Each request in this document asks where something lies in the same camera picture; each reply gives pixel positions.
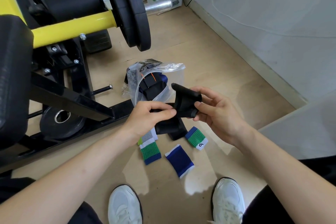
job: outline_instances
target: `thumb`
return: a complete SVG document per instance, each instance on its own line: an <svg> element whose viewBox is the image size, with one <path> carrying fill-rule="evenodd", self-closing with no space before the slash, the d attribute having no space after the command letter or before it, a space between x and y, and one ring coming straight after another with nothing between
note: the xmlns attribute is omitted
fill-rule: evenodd
<svg viewBox="0 0 336 224"><path fill-rule="evenodd" d="M153 112L150 114L152 119L155 121L155 124L162 121L162 120L169 120L170 118L176 115L175 109L164 110L160 112Z"/></svg>
<svg viewBox="0 0 336 224"><path fill-rule="evenodd" d="M213 116L216 110L216 107L213 107L211 105L207 105L201 102L195 102L195 107L202 113L205 113L209 116Z"/></svg>

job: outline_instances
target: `gym machine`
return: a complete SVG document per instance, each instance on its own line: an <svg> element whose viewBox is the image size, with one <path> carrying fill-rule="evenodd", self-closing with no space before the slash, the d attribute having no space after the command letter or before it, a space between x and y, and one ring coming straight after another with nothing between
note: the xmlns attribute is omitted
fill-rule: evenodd
<svg viewBox="0 0 336 224"><path fill-rule="evenodd" d="M0 173L23 166L125 121L131 100L106 107L92 90L86 55L112 47L119 27L129 47L151 47L147 16L172 9L170 0L0 0ZM64 70L72 89L65 87ZM42 110L29 114L29 100ZM27 136L28 119L41 115Z"/></svg>

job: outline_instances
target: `person's left hand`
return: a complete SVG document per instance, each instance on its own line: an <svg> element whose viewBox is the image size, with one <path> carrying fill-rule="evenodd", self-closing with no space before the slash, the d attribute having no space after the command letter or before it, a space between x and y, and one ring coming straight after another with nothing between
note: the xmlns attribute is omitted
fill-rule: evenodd
<svg viewBox="0 0 336 224"><path fill-rule="evenodd" d="M161 109L161 112L149 112L151 109ZM176 115L172 106L157 101L139 101L127 121L121 127L127 137L128 146L136 144L140 137L151 130L162 120L169 120Z"/></svg>

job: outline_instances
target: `black metal frame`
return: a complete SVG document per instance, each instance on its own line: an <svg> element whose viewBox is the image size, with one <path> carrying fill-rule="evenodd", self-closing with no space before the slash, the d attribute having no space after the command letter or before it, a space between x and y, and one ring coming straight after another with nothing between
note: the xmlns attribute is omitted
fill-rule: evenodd
<svg viewBox="0 0 336 224"><path fill-rule="evenodd" d="M25 19L29 17L30 28L55 22L46 10L43 0L17 0L17 2L20 7L25 7L23 16ZM27 9L27 4L40 5L38 8L42 6L45 12L36 16ZM62 140L49 138L41 132L32 136L25 135L17 144L0 151L0 173L19 168L46 154L119 125L133 110L130 100L111 107L95 101L95 94L112 87L107 86L93 91L86 62L86 50L79 37L35 49L33 61L30 99L42 103L43 108L29 114L27 118L42 115L48 106L52 106L87 119L79 132ZM43 75L34 72L38 69L42 69ZM72 90L64 86L64 69L68 69L70 73Z"/></svg>

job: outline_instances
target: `shoelace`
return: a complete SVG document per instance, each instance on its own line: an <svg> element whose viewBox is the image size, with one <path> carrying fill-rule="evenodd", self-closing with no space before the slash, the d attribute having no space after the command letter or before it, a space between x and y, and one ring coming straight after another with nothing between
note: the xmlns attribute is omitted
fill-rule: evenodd
<svg viewBox="0 0 336 224"><path fill-rule="evenodd" d="M127 210L127 206L126 205L121 205L118 209L117 212L117 223L116 224L137 224L139 223L139 220L132 220L130 215L129 215L129 211Z"/></svg>
<svg viewBox="0 0 336 224"><path fill-rule="evenodd" d="M240 224L243 220L243 212L237 211L237 208L234 204L226 201L220 202L218 206L220 206L221 211L219 212L220 214L220 219L226 220L226 223L217 223L215 221L208 221L209 223L212 224Z"/></svg>

